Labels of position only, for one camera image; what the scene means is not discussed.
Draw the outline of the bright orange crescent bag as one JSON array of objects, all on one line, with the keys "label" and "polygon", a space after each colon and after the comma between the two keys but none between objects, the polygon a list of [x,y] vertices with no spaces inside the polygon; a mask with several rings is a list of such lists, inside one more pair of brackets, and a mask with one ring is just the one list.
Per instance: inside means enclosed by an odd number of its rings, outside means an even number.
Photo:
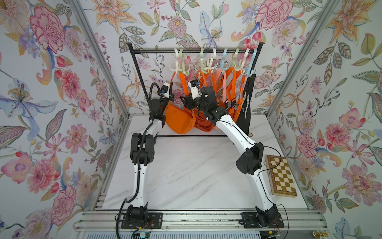
[{"label": "bright orange crescent bag", "polygon": [[[190,96],[190,94],[187,87],[186,77],[181,72],[179,72],[178,75],[180,77],[183,91],[185,93],[184,97],[187,98]],[[166,124],[172,131],[178,134],[186,134],[191,131],[195,127],[197,121],[193,110],[181,110],[170,102],[165,109],[165,116]]]}]

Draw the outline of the dark orange crescent bag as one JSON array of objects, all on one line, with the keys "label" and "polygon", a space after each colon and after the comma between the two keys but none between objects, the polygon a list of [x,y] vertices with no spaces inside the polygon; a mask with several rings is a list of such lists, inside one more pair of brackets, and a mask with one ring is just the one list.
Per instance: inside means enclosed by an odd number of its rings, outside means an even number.
[{"label": "dark orange crescent bag", "polygon": [[[206,77],[208,77],[210,74],[207,73],[207,74],[204,74],[202,73],[201,71],[198,71],[195,75],[193,75],[193,78],[190,78],[189,81],[187,81],[187,77],[186,77],[186,82],[187,82],[187,87],[188,87],[188,83],[194,79],[198,79],[199,82],[200,82],[200,88],[202,86],[207,86],[207,81],[206,81]],[[193,112],[195,113],[195,116],[196,116],[196,124],[195,124],[195,127],[204,131],[204,132],[211,132],[214,128],[214,125],[209,122],[206,117],[201,113],[200,110],[198,109],[193,109]]]}]

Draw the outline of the pink crescent bag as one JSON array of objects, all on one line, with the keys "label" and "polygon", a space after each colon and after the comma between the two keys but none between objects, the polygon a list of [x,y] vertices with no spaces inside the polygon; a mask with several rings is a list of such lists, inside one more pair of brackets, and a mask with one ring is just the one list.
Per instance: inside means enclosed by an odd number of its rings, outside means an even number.
[{"label": "pink crescent bag", "polygon": [[224,70],[218,69],[213,73],[213,88],[216,92],[219,104],[223,105],[227,100],[227,75]]}]

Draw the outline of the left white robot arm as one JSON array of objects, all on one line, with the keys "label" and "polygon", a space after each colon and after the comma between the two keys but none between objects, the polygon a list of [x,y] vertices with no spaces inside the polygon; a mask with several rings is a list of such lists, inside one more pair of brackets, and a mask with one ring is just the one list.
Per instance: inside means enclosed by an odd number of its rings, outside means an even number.
[{"label": "left white robot arm", "polygon": [[149,224],[148,200],[145,187],[149,165],[155,156],[157,134],[165,125],[165,109],[173,99],[172,96],[161,96],[150,99],[150,123],[141,132],[131,137],[130,159],[134,165],[135,192],[132,198],[124,199],[118,215],[115,217],[118,229],[140,229]]}]

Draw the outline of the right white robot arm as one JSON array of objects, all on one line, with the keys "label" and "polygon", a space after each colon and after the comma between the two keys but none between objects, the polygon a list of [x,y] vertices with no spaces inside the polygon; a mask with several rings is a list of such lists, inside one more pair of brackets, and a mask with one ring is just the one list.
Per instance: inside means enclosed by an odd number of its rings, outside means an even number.
[{"label": "right white robot arm", "polygon": [[263,184],[262,159],[264,145],[252,140],[229,115],[228,111],[220,106],[212,87],[192,89],[190,96],[181,97],[188,110],[198,110],[203,113],[206,120],[221,130],[234,144],[240,153],[236,160],[238,170],[246,174],[255,196],[255,221],[261,228],[273,225],[282,226],[277,221],[281,217],[277,205],[269,198],[269,190]]}]

